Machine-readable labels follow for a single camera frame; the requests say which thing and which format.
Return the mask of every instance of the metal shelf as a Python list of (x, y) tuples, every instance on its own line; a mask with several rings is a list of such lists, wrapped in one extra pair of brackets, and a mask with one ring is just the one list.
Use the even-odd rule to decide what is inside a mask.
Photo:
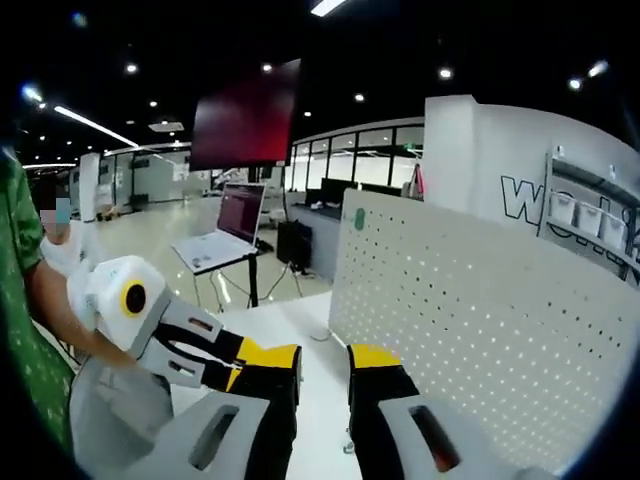
[(625, 207), (640, 207), (640, 198), (635, 193), (613, 180), (603, 178), (593, 172), (579, 167), (565, 158), (552, 158), (553, 175), (574, 181), (602, 193), (611, 200)]
[(623, 250), (613, 248), (611, 245), (607, 245), (602, 239), (596, 235), (591, 235), (590, 233), (585, 232), (584, 230), (580, 230), (578, 227), (573, 225), (569, 225), (568, 223), (562, 222), (560, 220), (556, 220), (551, 216), (547, 216), (545, 223), (547, 225), (553, 225), (555, 227), (561, 228), (562, 230), (571, 233), (577, 237), (585, 239), (587, 242), (602, 248), (603, 250), (615, 255), (624, 263), (626, 263), (629, 267), (640, 274), (640, 263), (637, 263), (631, 259)]

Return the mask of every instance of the yellow circle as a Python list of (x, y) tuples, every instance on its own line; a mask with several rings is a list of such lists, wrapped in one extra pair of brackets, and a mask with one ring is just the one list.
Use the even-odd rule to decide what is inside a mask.
[(144, 288), (144, 285), (142, 285), (142, 282), (140, 282), (139, 280), (130, 280), (127, 282), (125, 287), (122, 289), (122, 293), (120, 294), (120, 308), (122, 309), (124, 314), (130, 318), (136, 317), (138, 313), (133, 313), (127, 307), (127, 293), (129, 293), (129, 290), (131, 290), (131, 288), (135, 287), (136, 285), (139, 285), (142, 288)]

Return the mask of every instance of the white pegboard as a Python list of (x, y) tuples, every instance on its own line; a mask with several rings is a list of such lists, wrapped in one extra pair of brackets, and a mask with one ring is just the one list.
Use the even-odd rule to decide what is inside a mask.
[(544, 240), (422, 202), (345, 194), (331, 329), (390, 347), (422, 392), (473, 417), (517, 465), (562, 471), (588, 447), (629, 374), (639, 300)]

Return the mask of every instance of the white storage box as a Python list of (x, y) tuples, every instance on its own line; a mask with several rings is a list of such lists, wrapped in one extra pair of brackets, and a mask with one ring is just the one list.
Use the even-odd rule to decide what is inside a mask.
[(549, 198), (549, 215), (555, 220), (573, 225), (576, 201), (564, 193), (551, 192)]
[(614, 215), (607, 212), (602, 212), (602, 225), (600, 227), (600, 238), (616, 250), (622, 250), (624, 248), (624, 241), (626, 239), (627, 226)]
[(587, 202), (578, 202), (578, 228), (594, 237), (600, 233), (602, 213), (598, 207)]

